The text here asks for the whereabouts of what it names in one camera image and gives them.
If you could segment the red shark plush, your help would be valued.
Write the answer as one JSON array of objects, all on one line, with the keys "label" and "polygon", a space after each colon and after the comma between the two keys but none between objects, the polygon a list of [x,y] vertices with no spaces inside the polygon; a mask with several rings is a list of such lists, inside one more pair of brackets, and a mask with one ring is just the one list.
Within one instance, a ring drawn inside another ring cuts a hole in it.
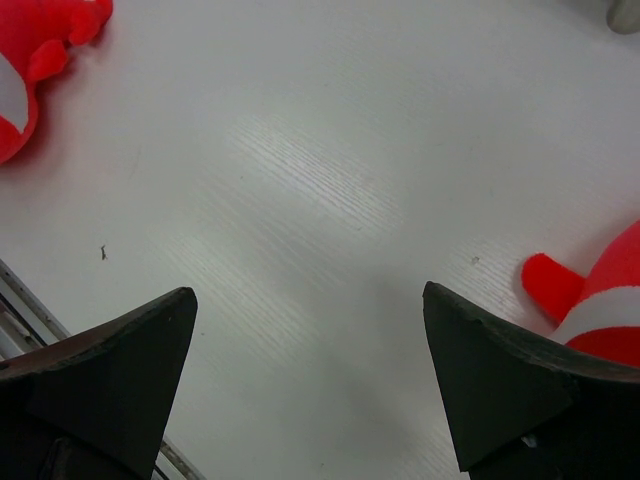
[{"label": "red shark plush", "polygon": [[554,325],[550,339],[639,366],[639,224],[629,226],[581,276],[544,253],[523,264],[521,284]]},{"label": "red shark plush", "polygon": [[1,3],[1,161],[33,134],[39,116],[37,85],[59,73],[71,46],[97,37],[113,13],[111,1]]}]

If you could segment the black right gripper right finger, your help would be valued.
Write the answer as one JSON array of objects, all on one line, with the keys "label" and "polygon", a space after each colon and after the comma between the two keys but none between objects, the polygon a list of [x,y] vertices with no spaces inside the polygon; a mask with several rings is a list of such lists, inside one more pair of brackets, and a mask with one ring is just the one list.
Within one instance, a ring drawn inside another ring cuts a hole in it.
[{"label": "black right gripper right finger", "polygon": [[638,369],[561,346],[434,282],[423,302],[461,471],[473,479],[638,478]]}]

